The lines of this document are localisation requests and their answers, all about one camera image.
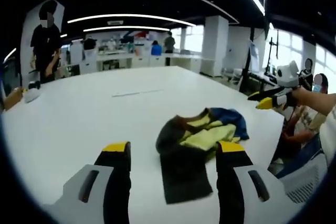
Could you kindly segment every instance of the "black t-shirt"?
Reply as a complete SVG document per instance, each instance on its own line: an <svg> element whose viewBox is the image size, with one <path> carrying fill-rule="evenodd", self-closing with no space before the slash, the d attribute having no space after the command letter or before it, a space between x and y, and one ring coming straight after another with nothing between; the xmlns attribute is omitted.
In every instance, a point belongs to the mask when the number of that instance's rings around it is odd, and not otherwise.
<svg viewBox="0 0 336 224"><path fill-rule="evenodd" d="M33 52L36 55L36 70L45 70L53 60L54 52L61 47L59 29L55 24L49 28L37 26L31 37L30 46L34 48Z"/></svg>

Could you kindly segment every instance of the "window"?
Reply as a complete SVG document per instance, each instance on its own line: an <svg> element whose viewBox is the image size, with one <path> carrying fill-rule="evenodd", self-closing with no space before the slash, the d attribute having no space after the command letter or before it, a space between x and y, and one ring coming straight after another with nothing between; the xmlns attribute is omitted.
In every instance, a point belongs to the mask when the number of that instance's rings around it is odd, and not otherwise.
<svg viewBox="0 0 336 224"><path fill-rule="evenodd" d="M328 93L336 93L336 83L332 81L336 78L336 56L319 45L316 45L314 76L319 73L324 73L328 78Z"/></svg>
<svg viewBox="0 0 336 224"><path fill-rule="evenodd" d="M204 26L188 26L186 29L184 49L202 52Z"/></svg>
<svg viewBox="0 0 336 224"><path fill-rule="evenodd" d="M181 28L171 30L173 38L175 39L175 45L174 45L175 49L180 49L181 47L181 31L182 31Z"/></svg>
<svg viewBox="0 0 336 224"><path fill-rule="evenodd" d="M262 67L265 68L268 62L268 56L270 51L270 41L277 42L278 31L269 30L267 40L264 60ZM275 68L278 66L283 66L289 64L291 61L295 61L298 65L299 70L302 66L302 51L303 51L303 40L302 37L297 36L286 31L279 31L279 47L278 47L278 59L276 58L277 48L272 46L270 64Z"/></svg>

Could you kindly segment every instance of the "ceiling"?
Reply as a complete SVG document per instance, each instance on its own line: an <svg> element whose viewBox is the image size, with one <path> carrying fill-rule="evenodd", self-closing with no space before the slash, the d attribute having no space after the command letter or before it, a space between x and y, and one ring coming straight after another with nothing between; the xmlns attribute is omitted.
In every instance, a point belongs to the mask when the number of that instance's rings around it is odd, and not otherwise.
<svg viewBox="0 0 336 224"><path fill-rule="evenodd" d="M26 13L45 0L3 0L6 12L0 20L0 57L5 57L13 48L19 49L22 25ZM230 23L240 26L263 28L264 16L252 0L57 0L64 5L62 34L68 37L81 36L87 28L107 26L108 20L121 18L99 18L67 24L68 20L99 14L147 14L203 24L204 17L222 15ZM276 28L289 30L321 45L335 50L334 32L336 11L333 0L267 0L266 18ZM123 25L174 28L181 26L165 20L148 18L122 18Z"/></svg>

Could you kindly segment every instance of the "blue cloth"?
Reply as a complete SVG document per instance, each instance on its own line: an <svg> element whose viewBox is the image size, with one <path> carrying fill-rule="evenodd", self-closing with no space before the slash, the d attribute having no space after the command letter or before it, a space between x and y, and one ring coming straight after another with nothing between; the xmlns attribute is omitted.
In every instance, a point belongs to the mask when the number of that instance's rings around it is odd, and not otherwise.
<svg viewBox="0 0 336 224"><path fill-rule="evenodd" d="M152 52L151 52L152 55L159 56L159 55L161 55L161 52L162 52L162 47L160 45L153 45L152 46Z"/></svg>
<svg viewBox="0 0 336 224"><path fill-rule="evenodd" d="M239 112L234 109L227 110L223 108L211 108L211 112L223 125L230 123L236 126L234 137L240 137L241 140L249 139L245 119Z"/></svg>
<svg viewBox="0 0 336 224"><path fill-rule="evenodd" d="M276 177L282 178L288 174L295 172L320 153L323 153L323 150L320 142L320 134L318 133L299 151L299 153L288 164L285 165L285 167L276 175Z"/></svg>

